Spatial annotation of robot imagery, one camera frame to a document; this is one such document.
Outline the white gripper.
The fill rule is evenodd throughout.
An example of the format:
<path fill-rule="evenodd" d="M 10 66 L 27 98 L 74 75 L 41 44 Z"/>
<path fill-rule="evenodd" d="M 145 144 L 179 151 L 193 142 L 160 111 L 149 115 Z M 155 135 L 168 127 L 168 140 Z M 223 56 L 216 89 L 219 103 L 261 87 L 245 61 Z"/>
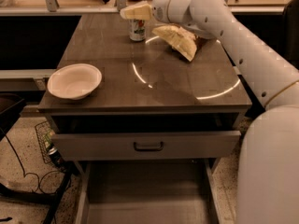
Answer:
<path fill-rule="evenodd" d="M 125 20 L 148 21 L 153 16 L 163 23 L 186 24 L 192 20 L 190 2 L 192 0 L 152 0 L 151 5 L 147 1 L 123 8 L 120 15 Z"/>

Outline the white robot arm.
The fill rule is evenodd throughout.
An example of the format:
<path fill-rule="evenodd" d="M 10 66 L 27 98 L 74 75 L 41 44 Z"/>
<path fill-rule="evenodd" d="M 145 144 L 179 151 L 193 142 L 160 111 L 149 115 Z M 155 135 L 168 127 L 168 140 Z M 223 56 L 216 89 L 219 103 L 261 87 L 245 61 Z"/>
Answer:
<path fill-rule="evenodd" d="M 299 71 L 240 23 L 224 0 L 152 0 L 121 10 L 216 38 L 265 111 L 243 139 L 236 224 L 299 224 Z"/>

